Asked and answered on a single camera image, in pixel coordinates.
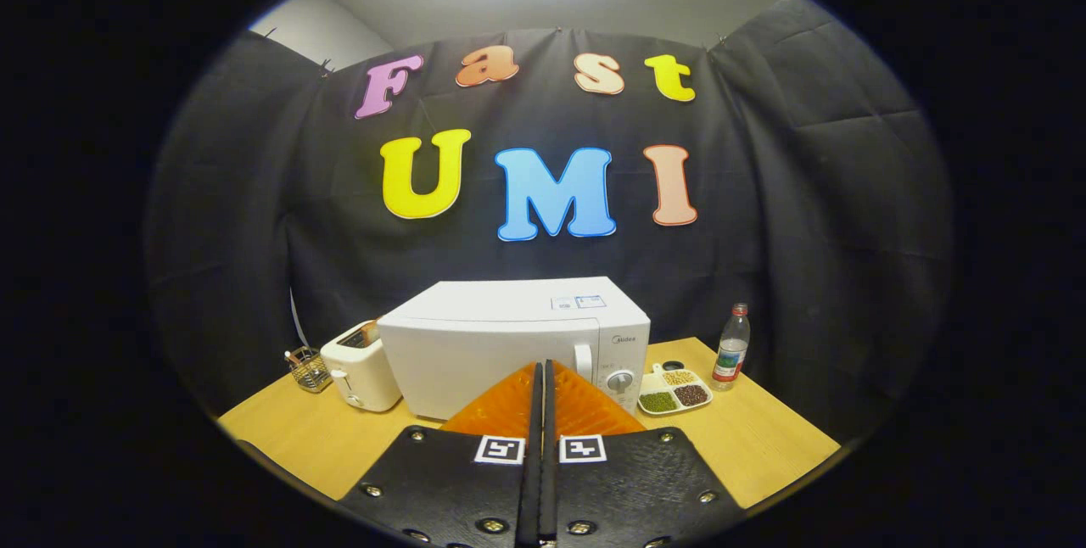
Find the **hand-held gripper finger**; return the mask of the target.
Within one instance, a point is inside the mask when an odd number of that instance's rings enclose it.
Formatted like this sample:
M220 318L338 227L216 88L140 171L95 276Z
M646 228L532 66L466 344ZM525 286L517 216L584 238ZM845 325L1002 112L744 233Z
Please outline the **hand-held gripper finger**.
M543 370L543 534L558 547L693 547L747 514L675 426L645 428L585 379Z
M338 505L411 547L538 547L544 366L528 370L523 436L404 428Z

